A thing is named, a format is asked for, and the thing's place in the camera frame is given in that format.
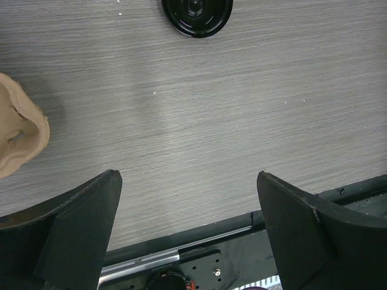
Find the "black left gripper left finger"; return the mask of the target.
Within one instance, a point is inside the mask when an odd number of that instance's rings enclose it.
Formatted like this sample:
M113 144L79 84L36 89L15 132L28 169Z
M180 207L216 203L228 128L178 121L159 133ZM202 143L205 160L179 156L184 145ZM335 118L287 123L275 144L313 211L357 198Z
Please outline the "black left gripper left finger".
M122 184L107 170L1 216L1 289L97 289Z

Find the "tan cloth lump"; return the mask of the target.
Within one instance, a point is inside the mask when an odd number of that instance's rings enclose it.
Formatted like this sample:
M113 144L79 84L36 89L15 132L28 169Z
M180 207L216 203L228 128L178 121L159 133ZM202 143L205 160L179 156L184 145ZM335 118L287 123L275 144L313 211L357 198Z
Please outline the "tan cloth lump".
M1 74L1 178L43 151L50 139L48 118L21 85Z

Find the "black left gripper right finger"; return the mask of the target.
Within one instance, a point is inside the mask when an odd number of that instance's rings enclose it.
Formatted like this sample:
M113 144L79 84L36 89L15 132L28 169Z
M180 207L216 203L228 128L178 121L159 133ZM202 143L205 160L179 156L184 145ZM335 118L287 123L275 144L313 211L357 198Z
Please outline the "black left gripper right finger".
M386 289L386 219L267 172L257 191L283 289Z

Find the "black plastic cup lid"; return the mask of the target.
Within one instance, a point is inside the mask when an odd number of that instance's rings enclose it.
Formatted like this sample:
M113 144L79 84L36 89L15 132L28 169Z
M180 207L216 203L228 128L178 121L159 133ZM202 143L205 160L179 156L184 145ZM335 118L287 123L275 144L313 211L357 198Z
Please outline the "black plastic cup lid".
M233 0L162 0L161 4L171 25L193 38L206 38L219 32L233 8Z

